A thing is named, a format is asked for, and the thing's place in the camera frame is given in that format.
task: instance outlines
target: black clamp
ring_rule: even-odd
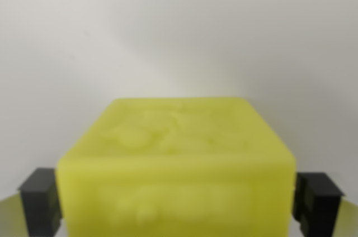
[[[331,237],[342,191],[325,173],[298,173],[293,217],[305,237]]]

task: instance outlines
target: yellow block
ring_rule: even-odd
[[[70,237],[286,237],[295,160],[241,98],[115,100],[60,160]]]

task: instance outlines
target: top surface of block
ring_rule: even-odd
[[[325,173],[306,173],[308,187],[319,197],[340,197],[343,192]]]
[[[241,98],[115,100],[65,159],[288,154]]]
[[[21,185],[21,192],[47,192],[55,184],[55,171],[51,168],[38,168]]]

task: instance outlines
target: white background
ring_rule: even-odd
[[[247,97],[358,194],[358,0],[0,0],[0,188],[117,97]]]

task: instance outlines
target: yellow cube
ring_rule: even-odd
[[[241,98],[115,100],[60,160],[70,237],[287,237],[295,160]]]

